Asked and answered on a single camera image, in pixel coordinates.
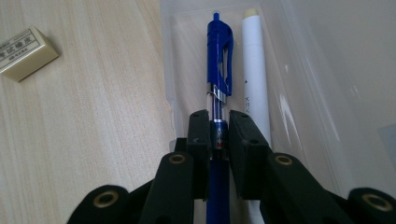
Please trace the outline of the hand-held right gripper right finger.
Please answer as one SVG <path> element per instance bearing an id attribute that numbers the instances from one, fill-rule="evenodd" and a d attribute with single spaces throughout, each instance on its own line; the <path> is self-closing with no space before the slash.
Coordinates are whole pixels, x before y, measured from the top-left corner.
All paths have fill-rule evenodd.
<path id="1" fill-rule="evenodd" d="M 272 151 L 249 115 L 230 112 L 229 141 L 237 196 L 258 200 L 266 224 L 352 224 L 298 159 Z"/>

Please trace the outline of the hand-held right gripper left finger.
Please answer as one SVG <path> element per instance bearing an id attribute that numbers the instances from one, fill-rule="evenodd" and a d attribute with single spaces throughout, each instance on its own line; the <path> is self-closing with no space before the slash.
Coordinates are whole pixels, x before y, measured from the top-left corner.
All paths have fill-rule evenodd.
<path id="1" fill-rule="evenodd" d="M 138 224 L 192 224 L 194 200 L 208 196 L 210 125 L 207 110 L 189 117 L 186 139 L 163 156 Z"/>

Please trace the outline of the white pen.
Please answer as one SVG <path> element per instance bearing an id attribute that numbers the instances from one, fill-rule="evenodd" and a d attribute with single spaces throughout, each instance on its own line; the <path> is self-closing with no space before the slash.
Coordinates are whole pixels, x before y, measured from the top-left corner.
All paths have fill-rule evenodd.
<path id="1" fill-rule="evenodd" d="M 256 8 L 249 8 L 243 14 L 242 51 L 245 112 L 272 145 L 262 19 Z"/>

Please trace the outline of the clear plastic pencil case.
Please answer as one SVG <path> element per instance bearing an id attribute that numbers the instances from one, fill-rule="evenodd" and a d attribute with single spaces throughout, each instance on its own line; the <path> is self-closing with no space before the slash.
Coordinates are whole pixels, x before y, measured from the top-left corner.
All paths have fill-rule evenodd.
<path id="1" fill-rule="evenodd" d="M 177 136 L 208 105 L 207 26 L 233 31 L 233 92 L 249 112 L 243 16 L 261 21 L 270 131 L 356 224 L 396 224 L 396 0 L 160 0 Z"/>

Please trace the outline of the blue ballpoint pen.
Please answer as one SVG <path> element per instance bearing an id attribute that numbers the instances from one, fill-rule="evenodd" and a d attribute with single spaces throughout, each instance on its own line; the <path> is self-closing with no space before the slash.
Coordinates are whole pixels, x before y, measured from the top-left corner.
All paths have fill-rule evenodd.
<path id="1" fill-rule="evenodd" d="M 232 94 L 233 31 L 218 12 L 207 25 L 207 104 L 211 158 L 206 224 L 230 224 L 227 98 Z"/>

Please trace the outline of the beige eraser with label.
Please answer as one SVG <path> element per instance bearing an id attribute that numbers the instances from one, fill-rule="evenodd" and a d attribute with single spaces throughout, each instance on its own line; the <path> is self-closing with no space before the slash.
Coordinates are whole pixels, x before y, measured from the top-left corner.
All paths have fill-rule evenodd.
<path id="1" fill-rule="evenodd" d="M 31 26 L 0 43 L 0 75 L 20 82 L 58 57 L 49 39 Z"/>

